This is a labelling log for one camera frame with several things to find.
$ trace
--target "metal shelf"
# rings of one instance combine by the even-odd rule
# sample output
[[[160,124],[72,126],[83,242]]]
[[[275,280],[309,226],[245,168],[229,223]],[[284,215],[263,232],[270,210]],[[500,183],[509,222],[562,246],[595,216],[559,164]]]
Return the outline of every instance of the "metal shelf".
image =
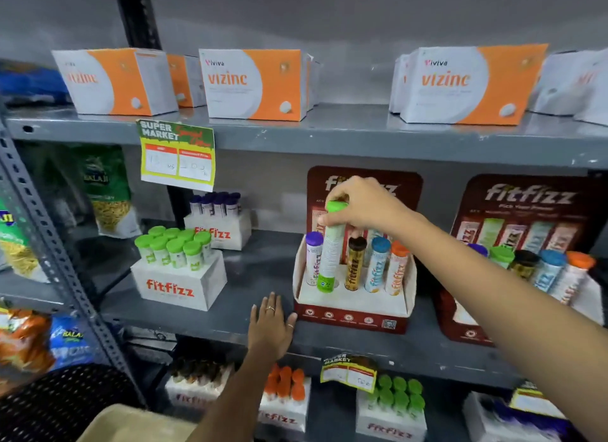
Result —
[[[137,118],[19,109],[7,125],[22,140],[138,145]],[[540,114],[516,127],[405,123],[378,104],[320,104],[301,122],[209,119],[206,107],[153,118],[211,127],[219,149],[608,168],[608,127]]]
[[[11,269],[0,271],[0,300],[15,308],[34,309],[48,314],[70,311],[53,285],[26,279]]]
[[[107,322],[246,345],[253,304],[275,291],[287,312],[293,308],[292,274],[300,240],[300,234],[254,231],[242,252],[224,251],[228,284],[206,313],[143,300],[130,274],[106,294],[101,315]],[[505,388],[522,378],[496,349],[446,338],[432,301],[422,294],[416,297],[405,335],[301,321],[289,351],[321,358],[341,352],[365,354],[382,369]]]
[[[164,395],[165,377],[157,395]],[[469,390],[459,383],[437,379],[422,379],[426,408],[427,442],[470,442],[462,415],[462,402]],[[356,391],[335,382],[320,384],[313,378],[311,400],[308,404],[307,431],[290,431],[258,423],[254,436],[268,442],[290,440],[300,442],[377,442],[378,438],[356,433]],[[198,423],[201,414],[189,408],[173,407],[167,399],[159,399],[157,411],[176,418]]]

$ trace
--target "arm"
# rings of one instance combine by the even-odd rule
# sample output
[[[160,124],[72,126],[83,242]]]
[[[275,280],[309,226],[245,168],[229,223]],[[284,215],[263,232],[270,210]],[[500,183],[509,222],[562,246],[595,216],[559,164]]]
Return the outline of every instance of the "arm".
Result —
[[[287,352],[297,315],[285,323],[281,297],[270,293],[251,308],[249,350],[238,372],[228,380],[223,392],[190,434],[187,442],[250,442],[258,419],[264,384],[272,364]]]
[[[328,200],[346,196],[349,206],[320,224],[350,223],[398,238],[589,440],[608,440],[606,330],[464,246],[375,179],[352,177]]]

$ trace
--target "qr code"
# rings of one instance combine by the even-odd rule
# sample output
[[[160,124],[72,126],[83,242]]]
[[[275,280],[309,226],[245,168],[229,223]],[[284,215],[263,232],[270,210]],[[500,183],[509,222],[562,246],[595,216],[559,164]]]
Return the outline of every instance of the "qr code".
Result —
[[[383,319],[383,321],[382,321],[382,328],[390,328],[391,330],[394,330],[395,328],[397,328],[397,321],[396,320]]]

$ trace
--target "orange cap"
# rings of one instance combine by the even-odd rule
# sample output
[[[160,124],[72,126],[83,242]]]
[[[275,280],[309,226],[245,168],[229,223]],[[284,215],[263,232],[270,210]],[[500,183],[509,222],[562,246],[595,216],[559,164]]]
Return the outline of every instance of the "orange cap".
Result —
[[[278,374],[280,371],[281,371],[281,367],[279,367],[277,362],[275,362],[272,364],[272,368],[271,368],[268,376],[273,376],[275,378],[278,378]]]
[[[289,383],[291,384],[291,367],[290,366],[283,367],[281,369],[279,375],[281,376],[281,381],[289,381]]]
[[[399,242],[399,240],[396,240],[390,246],[390,252],[396,256],[407,256],[410,251],[405,246],[403,246],[403,244]]]
[[[277,387],[277,395],[279,397],[289,397],[289,390],[291,389],[291,383],[287,381],[281,381]]]
[[[277,380],[275,378],[268,378],[266,380],[266,385],[264,386],[264,392],[267,394],[276,394],[277,393]]]
[[[303,383],[304,382],[304,370],[302,369],[296,369],[294,370],[294,372],[291,374],[291,378],[294,381],[294,383]]]
[[[595,264],[595,258],[581,252],[566,252],[568,264],[581,269],[591,269]]]
[[[306,390],[304,389],[304,385],[302,383],[294,384],[294,387],[291,390],[291,398],[299,402],[306,398]]]

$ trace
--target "blue cap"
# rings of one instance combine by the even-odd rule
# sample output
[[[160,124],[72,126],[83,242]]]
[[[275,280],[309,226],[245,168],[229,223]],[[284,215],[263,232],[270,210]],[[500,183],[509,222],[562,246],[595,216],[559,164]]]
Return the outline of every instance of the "blue cap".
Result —
[[[484,258],[488,257],[488,249],[481,244],[467,244],[467,247],[471,247],[475,252],[482,255]]]
[[[563,266],[566,264],[566,255],[555,250],[541,250],[538,254],[545,263],[552,266]]]
[[[375,237],[371,241],[371,249],[378,253],[389,253],[390,240],[385,237]]]
[[[323,234],[317,231],[309,232],[306,234],[306,244],[311,247],[323,245]]]

